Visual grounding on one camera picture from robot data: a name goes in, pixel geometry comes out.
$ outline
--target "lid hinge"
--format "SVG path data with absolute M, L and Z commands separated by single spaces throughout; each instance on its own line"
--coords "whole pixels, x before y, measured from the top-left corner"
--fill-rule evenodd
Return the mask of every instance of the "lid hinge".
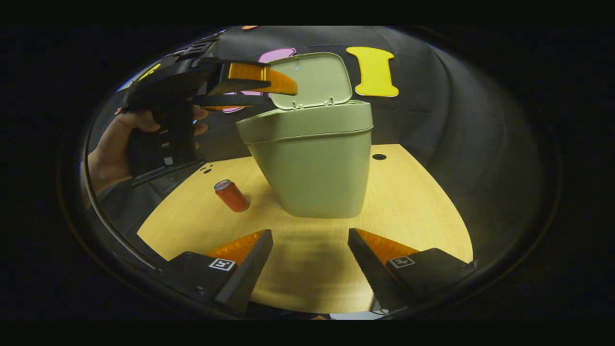
M 303 104 L 302 103 L 297 104 L 295 101 L 293 101 L 293 110 L 296 111 L 300 109 L 303 109 Z

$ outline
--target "can top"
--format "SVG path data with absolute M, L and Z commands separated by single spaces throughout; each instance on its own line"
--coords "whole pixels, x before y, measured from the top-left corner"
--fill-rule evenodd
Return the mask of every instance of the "can top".
M 216 185 L 214 185 L 213 189 L 216 190 L 216 191 L 224 190 L 230 184 L 231 184 L 231 181 L 229 179 L 224 179 L 224 180 L 218 182 Z

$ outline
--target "trash can lid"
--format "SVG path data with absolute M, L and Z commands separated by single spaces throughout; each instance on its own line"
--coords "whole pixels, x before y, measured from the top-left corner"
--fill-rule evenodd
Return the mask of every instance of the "trash can lid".
M 291 77 L 297 83 L 295 96 L 270 94 L 283 110 L 339 105 L 352 97 L 352 86 L 344 60 L 334 53 L 318 52 L 294 55 L 269 63 L 271 69 Z

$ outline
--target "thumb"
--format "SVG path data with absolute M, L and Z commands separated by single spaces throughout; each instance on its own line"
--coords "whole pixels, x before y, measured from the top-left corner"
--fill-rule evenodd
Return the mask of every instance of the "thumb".
M 150 110 L 136 114 L 136 125 L 143 132 L 154 132 L 160 129 L 160 124 L 154 121 L 154 116 Z

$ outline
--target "finger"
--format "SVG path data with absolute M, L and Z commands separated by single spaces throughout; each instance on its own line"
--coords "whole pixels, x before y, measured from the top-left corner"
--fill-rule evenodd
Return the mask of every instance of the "finger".
M 137 115 L 132 112 L 120 113 L 115 118 L 115 122 L 124 126 L 130 132 L 132 129 L 137 128 Z
M 200 106 L 193 106 L 192 107 L 192 112 L 194 114 L 193 119 L 194 120 L 201 120 L 201 119 L 205 119 L 205 117 L 207 116 L 207 111 L 201 109 Z
M 194 125 L 194 135 L 200 135 L 205 131 L 207 131 L 207 124 L 199 123 Z
M 154 121 L 154 115 L 150 110 L 137 113 L 137 127 L 143 132 L 154 132 L 160 129 L 160 124 Z

